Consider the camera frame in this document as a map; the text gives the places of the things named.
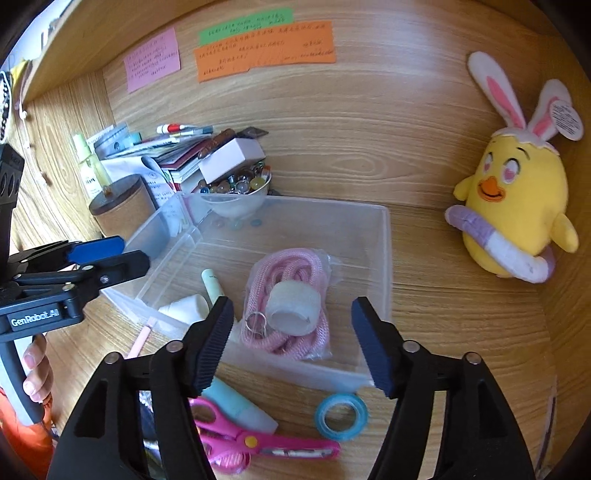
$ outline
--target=pink scissors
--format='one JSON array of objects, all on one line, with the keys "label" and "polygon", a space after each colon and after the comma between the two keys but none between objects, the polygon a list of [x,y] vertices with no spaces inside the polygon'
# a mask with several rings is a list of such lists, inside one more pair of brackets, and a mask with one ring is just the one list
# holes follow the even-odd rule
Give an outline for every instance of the pink scissors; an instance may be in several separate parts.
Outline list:
[{"label": "pink scissors", "polygon": [[340,444],[332,440],[281,437],[244,430],[234,425],[209,400],[190,398],[189,404],[209,408],[215,415],[211,422],[195,420],[207,458],[224,473],[240,473],[250,464],[251,455],[284,458],[329,459],[340,453]]}]

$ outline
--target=fingernail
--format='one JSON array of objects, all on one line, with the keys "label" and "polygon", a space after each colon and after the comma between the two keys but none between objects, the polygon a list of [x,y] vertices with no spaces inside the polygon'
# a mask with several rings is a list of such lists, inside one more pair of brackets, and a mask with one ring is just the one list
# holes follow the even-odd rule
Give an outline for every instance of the fingernail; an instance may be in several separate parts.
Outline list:
[{"label": "fingernail", "polygon": [[36,367],[35,358],[30,353],[25,355],[25,363],[27,364],[27,367],[29,367],[29,368]]},{"label": "fingernail", "polygon": [[35,391],[35,385],[33,385],[32,382],[25,382],[22,385],[22,389],[27,395],[31,395]]}]

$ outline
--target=hand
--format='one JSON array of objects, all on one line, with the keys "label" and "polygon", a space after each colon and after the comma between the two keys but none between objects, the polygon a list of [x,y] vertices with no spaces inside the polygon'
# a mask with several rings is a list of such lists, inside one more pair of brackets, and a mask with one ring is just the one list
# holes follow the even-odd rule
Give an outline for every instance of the hand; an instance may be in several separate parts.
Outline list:
[{"label": "hand", "polygon": [[49,396],[53,386],[53,370],[49,360],[45,356],[47,340],[42,334],[35,335],[31,345],[23,354],[23,360],[27,367],[31,368],[27,379],[23,382],[22,388],[31,400],[41,403]]}]

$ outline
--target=eyebrow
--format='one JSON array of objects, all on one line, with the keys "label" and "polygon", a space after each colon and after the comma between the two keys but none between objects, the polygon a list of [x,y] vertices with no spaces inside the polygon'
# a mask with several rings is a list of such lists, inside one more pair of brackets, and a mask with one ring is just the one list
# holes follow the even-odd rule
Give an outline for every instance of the eyebrow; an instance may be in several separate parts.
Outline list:
[{"label": "eyebrow", "polygon": [[530,154],[529,154],[529,153],[527,153],[527,152],[526,152],[526,151],[525,151],[523,148],[521,148],[521,147],[517,147],[517,150],[521,150],[521,151],[522,151],[522,152],[525,154],[525,156],[527,157],[527,159],[528,159],[528,160],[530,159]]}]

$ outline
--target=orange beak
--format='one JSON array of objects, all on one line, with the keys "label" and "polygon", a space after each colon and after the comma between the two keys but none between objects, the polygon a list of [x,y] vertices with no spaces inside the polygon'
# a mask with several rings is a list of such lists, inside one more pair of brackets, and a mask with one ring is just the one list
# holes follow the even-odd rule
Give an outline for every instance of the orange beak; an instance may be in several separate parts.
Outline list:
[{"label": "orange beak", "polygon": [[500,202],[505,198],[505,189],[499,187],[494,175],[478,182],[478,195],[487,202]]}]

